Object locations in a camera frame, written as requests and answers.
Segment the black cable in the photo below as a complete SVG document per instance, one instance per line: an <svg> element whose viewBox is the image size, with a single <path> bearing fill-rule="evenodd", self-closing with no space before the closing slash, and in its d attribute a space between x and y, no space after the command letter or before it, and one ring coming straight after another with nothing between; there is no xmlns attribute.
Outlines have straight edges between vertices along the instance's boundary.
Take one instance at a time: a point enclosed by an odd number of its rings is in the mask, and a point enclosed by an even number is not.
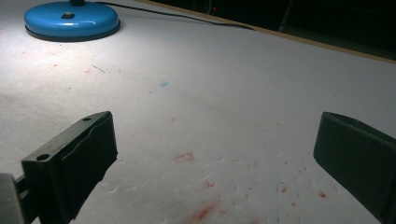
<svg viewBox="0 0 396 224"><path fill-rule="evenodd" d="M108 2L96 2L96 3L103 4L103 5L108 5L108 6L113 6L113 7L123 7L123 8L138 10L138 11L144 11L144 12L149 12L149 13L154 13L154 14L159 14L159 15L164 15L164 16L179 17L179 18L190 19L190 20L194 20L194 21L202 21L202 22L206 22L206 23L209 23L209 24L212 24L212 25L217 25L217 26L229 26L229 27L236 27L236 28L241 28L241 29L247 29L247 30L254 31L253 28L248 27L246 25L223 23L223 22L213 22L213 21L205 21L205 20L201 20L201 19L196 19L194 17L183 16L183 15L172 14L172 13L166 13L166 12L153 11L153 10L149 10L149 9L139 8L139 7L127 7L127 6L119 5L119 4L115 4L115 3L108 3Z"/></svg>

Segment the lamp base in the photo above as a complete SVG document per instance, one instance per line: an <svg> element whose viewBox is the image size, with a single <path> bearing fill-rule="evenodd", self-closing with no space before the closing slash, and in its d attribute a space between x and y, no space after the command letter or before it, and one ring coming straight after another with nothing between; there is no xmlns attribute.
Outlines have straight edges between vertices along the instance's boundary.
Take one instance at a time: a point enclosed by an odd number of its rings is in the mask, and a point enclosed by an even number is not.
<svg viewBox="0 0 396 224"><path fill-rule="evenodd" d="M99 3L71 6L54 2L29 9L25 15L29 35L57 42L77 42L103 38L120 29L116 11Z"/></svg>

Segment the blue mark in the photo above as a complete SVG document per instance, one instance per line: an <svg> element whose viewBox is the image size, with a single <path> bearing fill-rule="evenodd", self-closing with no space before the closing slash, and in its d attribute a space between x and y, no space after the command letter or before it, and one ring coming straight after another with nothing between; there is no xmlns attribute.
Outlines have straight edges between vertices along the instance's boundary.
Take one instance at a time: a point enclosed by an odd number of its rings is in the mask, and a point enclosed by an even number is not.
<svg viewBox="0 0 396 224"><path fill-rule="evenodd" d="M168 82L168 81L162 81L162 82L161 82L161 87L165 87L165 86L167 86L167 85L169 85L169 82Z"/></svg>

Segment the dark background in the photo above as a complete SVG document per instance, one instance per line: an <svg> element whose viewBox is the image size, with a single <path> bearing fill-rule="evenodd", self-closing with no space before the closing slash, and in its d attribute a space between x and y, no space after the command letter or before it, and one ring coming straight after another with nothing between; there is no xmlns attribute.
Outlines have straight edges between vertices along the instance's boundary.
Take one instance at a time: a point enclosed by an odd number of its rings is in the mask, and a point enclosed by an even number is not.
<svg viewBox="0 0 396 224"><path fill-rule="evenodd" d="M209 0L154 1L209 10ZM212 0L209 14L396 60L396 0Z"/></svg>

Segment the screw hole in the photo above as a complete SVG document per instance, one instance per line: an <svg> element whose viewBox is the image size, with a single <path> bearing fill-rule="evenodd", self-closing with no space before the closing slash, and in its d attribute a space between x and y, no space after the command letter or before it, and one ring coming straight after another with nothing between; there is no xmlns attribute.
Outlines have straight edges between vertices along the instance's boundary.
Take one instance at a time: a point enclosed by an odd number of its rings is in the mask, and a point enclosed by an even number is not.
<svg viewBox="0 0 396 224"><path fill-rule="evenodd" d="M38 156L36 159L38 161L44 161L44 160L48 159L49 156L50 156L49 154L43 154L43 155Z"/></svg>

